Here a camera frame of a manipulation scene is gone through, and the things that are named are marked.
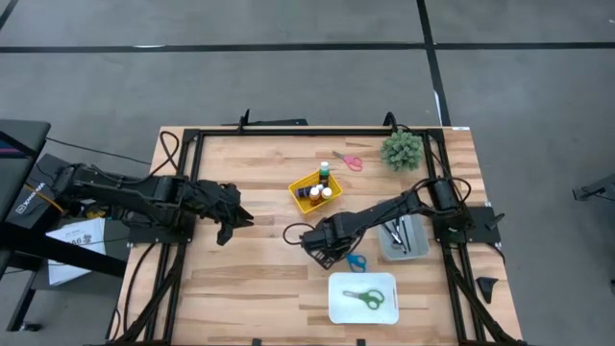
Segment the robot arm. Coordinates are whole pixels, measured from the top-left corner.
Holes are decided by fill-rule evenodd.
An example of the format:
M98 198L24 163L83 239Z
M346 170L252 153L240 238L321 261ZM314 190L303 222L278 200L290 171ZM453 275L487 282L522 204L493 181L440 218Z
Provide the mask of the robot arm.
M129 227L163 227L176 232L186 216L210 218L222 225L219 245L229 241L234 228L252 225L249 220L253 216L239 205L241 194L233 184L191 182L179 175L137 179L74 164L60 172L53 188L61 205L70 208L93 199Z
M433 208L423 203L418 190L426 187ZM375 226L407 214L420 213L431 218L446 218L458 227L467 227L472 219L459 200L451 179L424 180L400 196L359 212L339 212L323 218L312 231L300 235L301 246L323 268L329 269L361 242L365 232Z

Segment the pink scissors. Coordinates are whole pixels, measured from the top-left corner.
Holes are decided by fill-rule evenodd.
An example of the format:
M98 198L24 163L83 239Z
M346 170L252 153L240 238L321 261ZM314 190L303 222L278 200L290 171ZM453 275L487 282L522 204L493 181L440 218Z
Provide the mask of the pink scissors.
M360 171L363 169L363 161L361 159L350 155L342 155L338 152L333 152L333 154L344 160L346 164L348 164L348 168L350 168L351 170Z

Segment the gray floor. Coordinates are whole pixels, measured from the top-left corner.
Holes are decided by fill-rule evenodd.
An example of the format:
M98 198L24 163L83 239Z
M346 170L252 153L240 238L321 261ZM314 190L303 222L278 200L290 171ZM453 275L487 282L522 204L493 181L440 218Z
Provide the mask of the gray floor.
M8 3L0 0L0 8ZM436 42L615 41L609 0L430 0ZM0 46L420 41L413 1L20 0ZM507 271L526 340L610 345L615 217L573 186L615 172L615 51L438 53L453 125L470 126L489 198L506 213ZM439 123L422 51L0 55L0 117L149 160L160 125L305 117L310 124ZM48 151L129 174L147 167L57 144ZM27 279L0 282L0 326ZM120 285L107 278L110 292ZM37 334L0 345L101 342L113 294L40 292Z

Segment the black metal frame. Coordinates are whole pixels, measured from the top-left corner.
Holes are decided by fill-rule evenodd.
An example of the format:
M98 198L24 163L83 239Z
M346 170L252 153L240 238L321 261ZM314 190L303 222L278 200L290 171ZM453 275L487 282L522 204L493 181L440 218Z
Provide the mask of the black metal frame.
M11 320L9 320L9 325L7 326L7 332L20 331L24 326L23 320L26 317L26 313L30 308L32 300L35 298L35 293L37 293L37 291L32 288L36 277L36 271L30 273L30 278L28 279L28 282L26 283L26 286L21 293L21 297L19 297L19 300L17 301L17 306L12 312Z
M249 126L248 124L249 110L246 111L244 116L239 119L238 126L236 128L225 128L199 130L199 129L187 129L184 130L182 138L182 148L180 151L179 170L178 173L185 171L185 165L187 161L187 150L189 144L194 140L196 149L195 155L192 161L192 169L190 172L190 179L192 181L198 180L199 167L203 154L203 147L205 145L205 139L208 136L390 136L393 132L398 131L397 121L394 115L389 112L383 122L381 129L360 129L360 128L310 128L310 127L275 127L275 128L259 128L258 126ZM428 173L431 178L436 177L435 161L433 159L433 153L431 152L431 139L437 143L439 158L442 160L443 173L449 175L450 172L449 160L446 151L446 144L444 134L441 129L409 129L413 134L420 136L423 139L424 147L429 146L429 150L425 150L426 164ZM468 254L467 246L465 243L458 244L458 252L463 271L463 276L456 268L453 248L449 246L448 241L440 243L442 248L442 254L444 257L444 266L447 274L447 283L451 297L451 305L453 311L453 318L455 321L455 332L457 335L457 341L459 345L508 345L512 341L511 339L498 339L494 335L497 342L488 343L486 341L484 328L482 321L491 320L488 311L484 308L482 303L476 296L474 278L472 275L472 266L470 264L470 257ZM129 329L128 335L123 335L115 341L117 345L136 345L136 337L145 328L145 338L143 342L152 345L170 345L173 335L173 328L175 324L175 313L178 305L179 291L182 279L182 270L184 266L184 256L186 243L178 244L177 255L174 259L169 273L165 276L166 264L168 262L170 245L163 244L160 252L159 264L157 269L156 280L154 283L154 292L152 300L148 303L143 313L139 315L135 323ZM166 294L166 291L170 288L170 299L168 302L168 310L166 320L163 326L162 340L153 340L153 335L156 327L156 314L158 311L158 304L162 297ZM468 298L472 309L472 319L474 324L475 334L477 340L470 340L467 338L466 330L463 321L463 315L461 313L461 303L458 295L458 288L462 290L464 295ZM499 329L497 323L490 323L492 329Z
M11 223L5 222L2 227L5 229L0 240L10 249L118 278L124 277L126 271L124 260L101 255Z

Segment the wooden tabletop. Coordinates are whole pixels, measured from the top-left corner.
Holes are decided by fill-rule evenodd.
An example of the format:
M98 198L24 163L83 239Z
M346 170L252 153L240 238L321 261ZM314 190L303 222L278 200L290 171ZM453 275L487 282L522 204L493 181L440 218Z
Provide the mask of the wooden tabletop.
M166 127L182 137L183 127ZM487 201L471 132L444 128L452 174L472 185L469 205ZM456 344L454 319L439 245L424 218L430 252L422 259L386 262L380 256L377 232L368 231L357 248L367 258L369 272L395 276L400 319L396 325L335 325L329 319L328 277L350 271L345 261L322 269L303 249L287 245L284 227L294 222L316 224L343 210L359 211L379 200L395 197L426 178L418 170L396 173L381 163L382 136L210 136L206 138L199 179L235 183L241 205L255 217L255 226L234 231L225 246L216 244L219 226L200 220L187 247L173 344L351 344L365 338L368 345ZM363 159L354 172L332 150ZM194 149L188 153L192 161ZM157 144L153 166L165 159ZM303 216L288 185L329 161L344 193L337 200ZM174 174L171 166L160 174ZM429 201L427 194L422 195ZM119 310L123 311L128 281L147 246L132 249ZM485 305L504 330L521 338L502 258L482 244L468 245L474 277L498 278L490 305ZM143 262L130 300L129 325L152 294L160 254L157 245ZM156 335L161 337L166 301L160 305ZM468 337L473 338L470 310L462 298Z

